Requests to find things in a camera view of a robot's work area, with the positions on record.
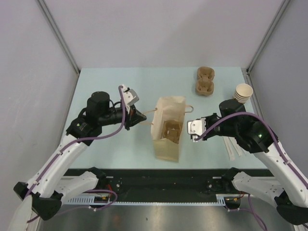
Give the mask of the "cardboard cup carrier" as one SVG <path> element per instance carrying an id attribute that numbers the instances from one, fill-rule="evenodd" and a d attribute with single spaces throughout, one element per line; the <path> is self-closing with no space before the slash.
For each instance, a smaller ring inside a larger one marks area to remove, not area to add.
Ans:
<path id="1" fill-rule="evenodd" d="M 196 93 L 203 96 L 212 95 L 214 92 L 214 77 L 214 69 L 206 66 L 199 67 L 197 69 Z"/>
<path id="2" fill-rule="evenodd" d="M 179 144 L 183 123 L 176 120 L 166 120 L 163 124 L 161 139 L 168 139 Z"/>

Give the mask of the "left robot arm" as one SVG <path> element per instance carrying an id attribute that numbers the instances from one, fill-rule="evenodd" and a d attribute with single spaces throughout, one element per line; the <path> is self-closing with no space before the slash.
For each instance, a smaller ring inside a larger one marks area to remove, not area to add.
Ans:
<path id="1" fill-rule="evenodd" d="M 89 168 L 67 184 L 60 184 L 60 179 L 94 140 L 110 138 L 147 119 L 134 105 L 139 100 L 134 90 L 121 85 L 118 91 L 120 101 L 115 103 L 107 92 L 94 92 L 44 166 L 27 182 L 18 182 L 14 186 L 13 190 L 22 200 L 32 199 L 31 209 L 41 219 L 51 219 L 67 200 L 81 193 L 104 190 L 112 194 L 107 190 L 106 174 L 96 167 Z"/>

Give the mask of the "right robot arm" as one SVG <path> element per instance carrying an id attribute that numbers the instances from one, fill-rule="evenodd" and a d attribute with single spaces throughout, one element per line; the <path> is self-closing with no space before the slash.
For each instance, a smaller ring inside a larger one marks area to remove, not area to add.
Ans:
<path id="1" fill-rule="evenodd" d="M 200 118 L 201 133 L 195 141 L 214 137 L 232 137 L 245 151 L 260 160 L 280 183 L 255 179 L 235 168 L 222 181 L 227 193 L 244 191 L 272 205 L 279 215 L 293 225 L 308 224 L 308 179 L 293 163 L 277 135 L 266 122 L 236 100 L 219 104 L 220 115 Z"/>

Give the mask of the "wrapped straw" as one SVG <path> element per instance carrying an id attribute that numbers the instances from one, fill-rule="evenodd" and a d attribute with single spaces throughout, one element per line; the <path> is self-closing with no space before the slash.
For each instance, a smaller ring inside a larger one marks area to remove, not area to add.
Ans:
<path id="1" fill-rule="evenodd" d="M 245 155 L 244 150 L 237 143 L 235 143 L 234 148 L 235 148 L 239 157 Z"/>
<path id="2" fill-rule="evenodd" d="M 234 161 L 235 160 L 235 154 L 234 154 L 234 151 L 233 151 L 233 148 L 232 148 L 232 144 L 231 144 L 229 138 L 228 137 L 223 137 L 223 140 L 224 140 L 224 143 L 225 143 L 228 155 L 229 155 L 229 160 L 230 161 Z"/>

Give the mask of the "stack of paper cups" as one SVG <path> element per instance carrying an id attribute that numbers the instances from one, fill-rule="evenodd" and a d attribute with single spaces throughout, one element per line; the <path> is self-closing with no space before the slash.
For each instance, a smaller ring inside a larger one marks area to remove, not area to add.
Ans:
<path id="1" fill-rule="evenodd" d="M 253 93 L 254 90 L 250 85 L 242 83 L 236 86 L 236 89 L 233 94 L 233 99 L 235 99 L 239 103 L 244 104 L 250 99 Z"/>

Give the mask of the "aluminium frame rail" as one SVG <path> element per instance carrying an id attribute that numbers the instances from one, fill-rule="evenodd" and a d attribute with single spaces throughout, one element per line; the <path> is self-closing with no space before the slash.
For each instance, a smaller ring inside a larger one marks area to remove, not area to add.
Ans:
<path id="1" fill-rule="evenodd" d="M 273 129 L 285 152 L 308 174 L 308 81 L 291 68 L 281 73 L 254 69 L 250 73 L 256 107 Z"/>

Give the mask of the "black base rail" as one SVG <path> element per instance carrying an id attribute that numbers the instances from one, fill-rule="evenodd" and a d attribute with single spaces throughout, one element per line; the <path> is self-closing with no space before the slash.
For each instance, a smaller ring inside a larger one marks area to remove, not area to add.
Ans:
<path id="1" fill-rule="evenodd" d="M 95 189 L 110 189 L 118 202 L 201 203 L 218 194 L 243 198 L 245 193 L 223 180 L 225 169 L 103 169 L 105 178 Z"/>

